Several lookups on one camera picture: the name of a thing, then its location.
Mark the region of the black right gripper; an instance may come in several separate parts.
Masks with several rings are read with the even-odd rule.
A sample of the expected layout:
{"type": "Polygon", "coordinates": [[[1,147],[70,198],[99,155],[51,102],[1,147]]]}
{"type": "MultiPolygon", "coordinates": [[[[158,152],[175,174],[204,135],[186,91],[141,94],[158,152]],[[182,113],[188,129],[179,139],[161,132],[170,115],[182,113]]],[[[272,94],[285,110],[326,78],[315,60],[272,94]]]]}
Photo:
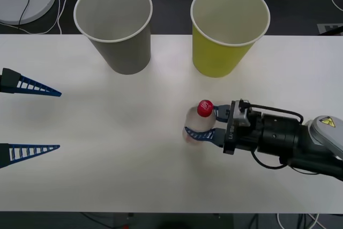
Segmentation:
{"type": "Polygon", "coordinates": [[[211,142],[223,147],[223,153],[233,155],[236,149],[255,151],[262,136],[262,113],[245,109],[240,111],[240,101],[231,105],[213,106],[216,120],[227,123],[227,129],[213,128],[196,132],[184,127],[187,135],[198,142],[211,142]]]}

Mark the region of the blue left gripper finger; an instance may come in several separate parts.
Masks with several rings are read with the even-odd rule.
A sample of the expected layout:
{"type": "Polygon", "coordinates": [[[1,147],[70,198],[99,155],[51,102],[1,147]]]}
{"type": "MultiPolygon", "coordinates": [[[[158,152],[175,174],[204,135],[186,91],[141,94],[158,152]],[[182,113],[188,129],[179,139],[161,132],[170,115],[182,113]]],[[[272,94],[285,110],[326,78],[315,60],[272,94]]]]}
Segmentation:
{"type": "Polygon", "coordinates": [[[8,68],[3,68],[2,70],[1,92],[47,95],[52,97],[60,97],[62,95],[61,92],[8,68]]]}
{"type": "Polygon", "coordinates": [[[55,151],[60,145],[1,144],[1,168],[55,151]]]}

